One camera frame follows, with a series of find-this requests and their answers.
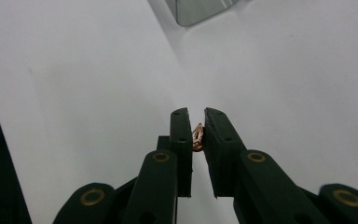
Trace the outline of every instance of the white surface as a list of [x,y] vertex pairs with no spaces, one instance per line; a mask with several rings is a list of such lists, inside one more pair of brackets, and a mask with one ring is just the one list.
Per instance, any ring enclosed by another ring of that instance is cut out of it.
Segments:
[[[0,122],[34,223],[121,186],[170,113],[227,113],[301,187],[358,189],[358,1],[240,1],[191,28],[162,0],[0,0]],[[178,223],[236,223],[196,154]]]

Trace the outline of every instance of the white table surface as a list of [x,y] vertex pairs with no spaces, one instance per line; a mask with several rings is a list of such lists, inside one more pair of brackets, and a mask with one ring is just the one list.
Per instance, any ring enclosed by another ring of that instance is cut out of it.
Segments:
[[[304,189],[358,189],[358,1],[254,0],[190,28],[163,0],[0,0],[0,122],[34,223],[118,188],[170,113],[226,112]],[[203,153],[178,223],[238,223]]]

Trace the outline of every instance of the brass screw hole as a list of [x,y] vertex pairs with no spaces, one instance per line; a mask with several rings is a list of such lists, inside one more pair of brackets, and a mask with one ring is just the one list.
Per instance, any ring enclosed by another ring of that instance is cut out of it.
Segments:
[[358,196],[345,189],[336,189],[333,196],[337,201],[344,203],[350,207],[358,207]]
[[248,154],[248,159],[251,160],[251,161],[261,162],[261,161],[265,161],[266,157],[264,157],[260,153],[252,152],[252,153]]
[[164,152],[158,152],[153,155],[153,159],[158,162],[168,161],[170,159],[170,155]]
[[80,202],[86,206],[100,203],[104,198],[104,191],[101,189],[89,189],[80,197]]

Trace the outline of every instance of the glass object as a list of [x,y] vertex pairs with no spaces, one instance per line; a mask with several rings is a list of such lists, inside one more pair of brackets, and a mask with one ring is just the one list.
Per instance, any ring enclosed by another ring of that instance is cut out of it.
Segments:
[[176,22],[190,26],[222,12],[239,0],[165,0]]

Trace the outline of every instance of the copper object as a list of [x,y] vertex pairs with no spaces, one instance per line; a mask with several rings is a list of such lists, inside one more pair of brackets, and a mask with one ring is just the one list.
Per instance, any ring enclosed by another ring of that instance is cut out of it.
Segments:
[[196,129],[193,131],[193,151],[200,152],[202,151],[202,136],[203,136],[203,127],[199,123]]

